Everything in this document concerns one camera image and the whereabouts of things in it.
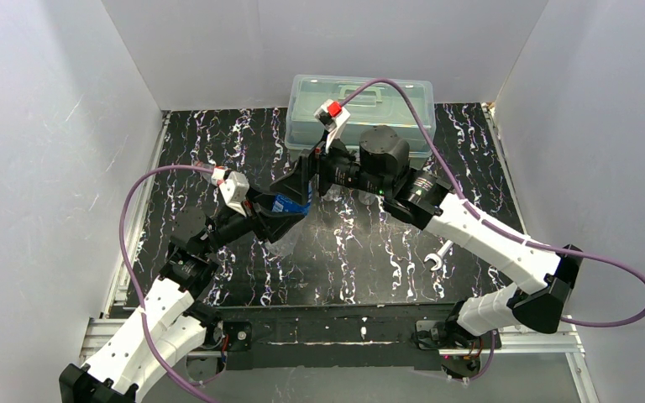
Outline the blue label plastic bottle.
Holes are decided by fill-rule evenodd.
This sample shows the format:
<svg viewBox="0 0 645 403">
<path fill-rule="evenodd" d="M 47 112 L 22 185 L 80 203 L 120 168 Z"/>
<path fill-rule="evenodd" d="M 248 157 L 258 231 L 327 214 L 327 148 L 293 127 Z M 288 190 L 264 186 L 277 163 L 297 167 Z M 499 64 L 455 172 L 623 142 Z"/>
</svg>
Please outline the blue label plastic bottle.
<svg viewBox="0 0 645 403">
<path fill-rule="evenodd" d="M 272 212 L 299 212 L 302 213 L 305 217 L 309 213 L 309 208 L 312 203 L 312 188 L 308 187 L 308 198 L 304 204 L 298 204 L 291 200 L 290 198 L 277 195 L 273 202 Z M 286 234 L 276 241 L 275 243 L 267 242 L 265 247 L 274 255 L 280 257 L 286 257 L 293 253 L 296 243 L 301 237 L 303 229 L 303 220 L 296 223 Z"/>
</svg>

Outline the clear unlabelled plastic bottle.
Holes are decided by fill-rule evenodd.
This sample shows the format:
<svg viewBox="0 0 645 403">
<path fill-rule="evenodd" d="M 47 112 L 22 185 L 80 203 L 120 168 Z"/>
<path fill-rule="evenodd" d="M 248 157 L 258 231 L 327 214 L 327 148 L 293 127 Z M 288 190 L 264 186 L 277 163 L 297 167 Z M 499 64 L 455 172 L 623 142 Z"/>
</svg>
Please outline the clear unlabelled plastic bottle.
<svg viewBox="0 0 645 403">
<path fill-rule="evenodd" d="M 372 206 L 379 203 L 380 196 L 378 194 L 361 191 L 358 195 L 358 200 L 365 206 Z"/>
</svg>

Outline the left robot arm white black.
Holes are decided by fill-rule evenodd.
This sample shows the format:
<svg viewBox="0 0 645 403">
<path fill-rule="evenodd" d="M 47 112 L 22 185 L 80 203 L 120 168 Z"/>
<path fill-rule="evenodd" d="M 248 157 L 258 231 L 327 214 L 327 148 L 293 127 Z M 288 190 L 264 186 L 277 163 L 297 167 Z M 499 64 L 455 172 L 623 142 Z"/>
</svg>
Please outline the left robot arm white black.
<svg viewBox="0 0 645 403">
<path fill-rule="evenodd" d="M 173 367 L 205 343 L 220 319 L 199 299 L 219 267 L 211 254 L 249 233 L 275 242 L 306 216 L 275 212 L 274 201 L 274 195 L 252 189 L 241 212 L 223 207 L 209 217 L 198 207 L 181 210 L 149 292 L 138 295 L 136 311 L 84 364 L 61 372 L 62 401 L 140 402 L 165 375 L 199 400 L 212 401 Z"/>
</svg>

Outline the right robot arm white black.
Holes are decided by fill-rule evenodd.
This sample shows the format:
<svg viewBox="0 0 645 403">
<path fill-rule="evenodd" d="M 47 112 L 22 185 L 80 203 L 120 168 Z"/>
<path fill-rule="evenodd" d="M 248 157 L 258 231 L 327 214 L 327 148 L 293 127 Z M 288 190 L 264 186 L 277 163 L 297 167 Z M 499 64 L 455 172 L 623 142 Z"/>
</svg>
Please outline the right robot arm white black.
<svg viewBox="0 0 645 403">
<path fill-rule="evenodd" d="M 557 332 L 581 260 L 533 249 L 516 231 L 509 238 L 493 231 L 507 227 L 483 212 L 469 211 L 439 177 L 413 169 L 407 141 L 392 128 L 365 130 L 358 155 L 339 139 L 328 150 L 318 144 L 301 154 L 292 171 L 270 189 L 302 204 L 312 178 L 318 179 L 321 192 L 337 185 L 380 196 L 384 210 L 395 219 L 451 241 L 511 279 L 496 292 L 457 303 L 445 323 L 447 332 L 472 338 L 520 325 L 545 334 Z"/>
</svg>

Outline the translucent plastic storage box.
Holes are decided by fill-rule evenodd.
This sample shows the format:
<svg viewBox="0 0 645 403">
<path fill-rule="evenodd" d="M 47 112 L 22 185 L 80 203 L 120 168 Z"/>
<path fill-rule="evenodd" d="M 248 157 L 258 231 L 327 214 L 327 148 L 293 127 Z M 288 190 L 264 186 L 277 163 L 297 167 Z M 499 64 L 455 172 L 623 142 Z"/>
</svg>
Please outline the translucent plastic storage box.
<svg viewBox="0 0 645 403">
<path fill-rule="evenodd" d="M 292 159 L 313 147 L 323 136 L 324 127 L 314 113 L 327 100 L 343 101 L 368 81 L 365 77 L 298 75 L 294 78 L 286 113 L 285 146 Z M 428 135 L 436 131 L 433 87 L 428 81 L 397 80 L 421 119 Z M 341 139 L 349 150 L 359 148 L 359 136 L 368 128 L 386 125 L 409 143 L 411 167 L 421 169 L 432 155 L 399 92 L 385 83 L 374 84 L 349 101 L 345 108 L 351 117 Z"/>
</svg>

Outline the silver open-end wrench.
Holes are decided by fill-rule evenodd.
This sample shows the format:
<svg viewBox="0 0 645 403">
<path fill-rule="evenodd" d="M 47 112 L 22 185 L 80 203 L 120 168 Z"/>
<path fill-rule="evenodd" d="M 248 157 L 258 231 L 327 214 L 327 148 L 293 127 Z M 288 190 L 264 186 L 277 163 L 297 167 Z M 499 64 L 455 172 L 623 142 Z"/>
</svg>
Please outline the silver open-end wrench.
<svg viewBox="0 0 645 403">
<path fill-rule="evenodd" d="M 445 255 L 451 250 L 454 242 L 451 240 L 445 241 L 442 246 L 435 252 L 427 254 L 423 260 L 425 266 L 431 271 L 436 272 L 443 267 L 443 260 Z"/>
</svg>

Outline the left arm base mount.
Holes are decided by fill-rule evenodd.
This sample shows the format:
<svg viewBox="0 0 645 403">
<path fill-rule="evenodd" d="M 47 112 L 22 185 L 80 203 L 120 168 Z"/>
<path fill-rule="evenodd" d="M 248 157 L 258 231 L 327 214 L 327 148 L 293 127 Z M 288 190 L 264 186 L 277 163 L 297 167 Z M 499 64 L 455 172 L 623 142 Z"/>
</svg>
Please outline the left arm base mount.
<svg viewBox="0 0 645 403">
<path fill-rule="evenodd" d="M 213 352 L 245 352 L 253 344 L 253 326 L 251 322 L 223 321 L 211 325 L 206 332 L 203 344 L 195 348 L 190 355 Z"/>
</svg>

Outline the aluminium frame rail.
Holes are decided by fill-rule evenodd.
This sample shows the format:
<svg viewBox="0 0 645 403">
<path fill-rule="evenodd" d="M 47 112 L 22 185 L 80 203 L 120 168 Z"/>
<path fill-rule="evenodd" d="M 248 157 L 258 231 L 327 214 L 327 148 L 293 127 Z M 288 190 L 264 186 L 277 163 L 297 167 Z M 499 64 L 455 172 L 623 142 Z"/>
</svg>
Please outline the aluminium frame rail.
<svg viewBox="0 0 645 403">
<path fill-rule="evenodd" d="M 228 310 L 223 321 L 251 322 L 253 344 L 249 351 L 227 352 L 233 370 L 333 367 L 412 367 L 441 370 L 435 351 L 419 349 L 411 341 L 417 321 L 433 320 L 408 307 L 389 312 L 374 309 L 356 314 L 348 309 Z M 598 396 L 585 363 L 585 350 L 574 326 L 563 323 L 558 332 L 542 334 L 524 326 L 496 330 L 502 346 L 493 355 L 563 354 L 573 371 L 578 396 L 596 402 Z"/>
</svg>

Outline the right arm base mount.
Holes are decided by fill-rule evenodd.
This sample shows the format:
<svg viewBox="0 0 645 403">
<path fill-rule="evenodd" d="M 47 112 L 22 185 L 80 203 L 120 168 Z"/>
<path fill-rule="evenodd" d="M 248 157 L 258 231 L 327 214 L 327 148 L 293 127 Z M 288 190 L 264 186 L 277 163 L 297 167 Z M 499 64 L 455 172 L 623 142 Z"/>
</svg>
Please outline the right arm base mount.
<svg viewBox="0 0 645 403">
<path fill-rule="evenodd" d="M 496 330 L 470 336 L 455 325 L 431 320 L 416 322 L 411 341 L 421 350 L 439 353 L 446 376 L 465 384 L 485 373 L 502 346 Z"/>
</svg>

